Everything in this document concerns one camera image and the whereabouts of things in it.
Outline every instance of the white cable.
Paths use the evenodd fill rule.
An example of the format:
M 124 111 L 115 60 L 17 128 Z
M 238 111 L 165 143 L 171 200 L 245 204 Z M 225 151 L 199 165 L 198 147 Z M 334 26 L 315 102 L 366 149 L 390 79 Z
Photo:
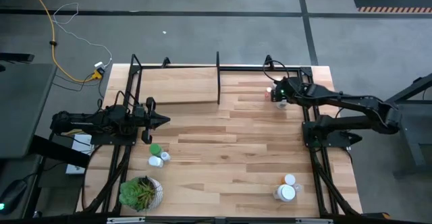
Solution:
M 55 18 L 55 14 L 57 14 L 57 12 L 59 11 L 59 10 L 61 10 L 61 8 L 63 8 L 63 7 L 65 7 L 65 6 L 68 6 L 68 5 L 76 5 L 76 13 L 67 21 L 67 22 L 58 22 L 57 21 L 57 18 Z M 78 3 L 76 3 L 76 2 L 73 2 L 73 3 L 68 3 L 68 4 L 65 4 L 65 5 L 62 5 L 57 11 L 55 11 L 54 12 L 54 14 L 53 14 L 53 22 L 55 23 L 55 24 L 57 24 L 57 26 L 59 26 L 59 28 L 61 28 L 65 33 L 67 33 L 67 34 L 71 34 L 72 36 L 74 36 L 75 38 L 77 38 L 77 39 L 79 39 L 79 40 L 83 40 L 83 41 L 86 41 L 89 45 L 93 45 L 93 46 L 97 46 L 97 47 L 103 47 L 108 53 L 109 53 L 109 61 L 108 61 L 108 63 L 105 65 L 104 64 L 104 66 L 105 67 L 107 67 L 110 63 L 111 63 L 111 61 L 113 60 L 113 54 L 111 54 L 111 51 L 105 46 L 105 45 L 97 45 L 97 44 L 94 44 L 94 43 L 90 43 L 88 40 L 86 40 L 85 38 L 80 38 L 79 36 L 76 36 L 73 32 L 68 32 L 68 31 L 66 31 L 66 29 L 64 28 L 64 27 L 62 27 L 60 24 L 68 24 L 68 23 L 70 23 L 71 21 L 72 21 L 72 19 L 74 19 L 74 17 L 76 16 L 76 15 L 78 15 L 78 7 L 79 7 L 79 5 L 80 4 L 78 4 Z

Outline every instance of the succulent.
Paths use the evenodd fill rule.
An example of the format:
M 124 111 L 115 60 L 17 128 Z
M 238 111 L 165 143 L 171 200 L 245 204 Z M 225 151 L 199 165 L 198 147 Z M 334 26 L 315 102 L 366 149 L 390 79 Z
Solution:
M 156 189 L 147 177 L 136 177 L 121 184 L 119 201 L 134 210 L 141 211 L 149 207 L 155 194 Z

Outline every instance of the white pot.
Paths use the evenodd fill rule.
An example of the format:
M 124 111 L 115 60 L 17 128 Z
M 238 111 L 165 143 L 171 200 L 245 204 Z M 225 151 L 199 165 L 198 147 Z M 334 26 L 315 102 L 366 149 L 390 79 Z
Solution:
M 162 202 L 162 197 L 163 197 L 163 188 L 161 183 L 159 183 L 157 180 L 147 176 L 148 179 L 153 183 L 153 185 L 156 187 L 156 195 L 155 198 L 153 199 L 153 201 L 149 204 L 147 209 L 144 209 L 142 211 L 151 211 L 154 208 L 158 207 L 160 205 L 160 203 Z

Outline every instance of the small container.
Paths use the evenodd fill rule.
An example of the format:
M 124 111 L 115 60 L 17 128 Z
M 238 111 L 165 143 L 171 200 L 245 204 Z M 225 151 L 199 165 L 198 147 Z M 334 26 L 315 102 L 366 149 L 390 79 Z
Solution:
M 276 200 L 290 202 L 296 197 L 296 191 L 292 186 L 289 186 L 288 184 L 282 184 L 274 191 L 273 197 L 275 197 Z
M 296 193 L 299 193 L 303 190 L 303 186 L 301 184 L 294 184 L 292 187 L 296 190 Z
M 287 174 L 282 178 L 282 184 L 288 184 L 289 186 L 293 186 L 296 183 L 296 177 L 292 174 Z
M 150 153 L 153 156 L 160 157 L 162 152 L 163 152 L 163 149 L 158 144 L 151 144 L 150 145 Z
M 276 106 L 278 109 L 285 109 L 286 105 L 288 105 L 288 102 L 286 101 L 286 99 L 277 102 Z
M 163 161 L 159 157 L 151 156 L 148 163 L 153 167 L 163 167 Z
M 161 153 L 161 158 L 163 161 L 169 161 L 171 160 L 171 156 L 168 154 L 168 152 L 162 152 Z

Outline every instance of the yellow cable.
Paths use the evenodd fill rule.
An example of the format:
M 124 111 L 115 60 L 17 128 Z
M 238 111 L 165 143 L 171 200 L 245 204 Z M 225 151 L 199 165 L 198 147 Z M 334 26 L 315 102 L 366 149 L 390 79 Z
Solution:
M 55 30 L 54 30 L 54 23 L 53 23 L 53 20 L 51 19 L 51 16 L 49 15 L 49 12 L 48 12 L 48 9 L 47 9 L 47 7 L 45 6 L 45 4 L 43 3 L 43 1 L 42 0 L 39 0 L 39 2 L 40 2 L 40 4 L 43 6 L 43 9 L 45 10 L 45 12 L 47 13 L 47 15 L 48 15 L 48 18 L 49 18 L 49 22 L 51 23 L 51 31 L 52 31 L 52 34 L 53 34 L 53 42 L 55 42 Z M 93 78 L 93 77 L 91 77 L 90 79 L 87 79 L 87 80 L 78 80 L 78 79 L 75 79 L 75 78 L 73 78 L 71 75 L 69 75 L 59 64 L 58 64 L 58 62 L 57 62 L 57 60 L 55 59 L 55 54 L 54 54 L 54 50 L 55 50 L 55 45 L 51 45 L 51 54 L 52 54 L 52 56 L 53 56 L 53 61 L 54 61 L 54 63 L 55 63 L 55 65 L 65 74 L 65 75 L 67 75 L 71 80 L 73 80 L 73 81 L 75 81 L 75 82 L 81 82 L 81 83 L 83 83 L 83 82 L 89 82 L 89 81 L 91 81 L 91 80 L 94 80 L 95 78 Z

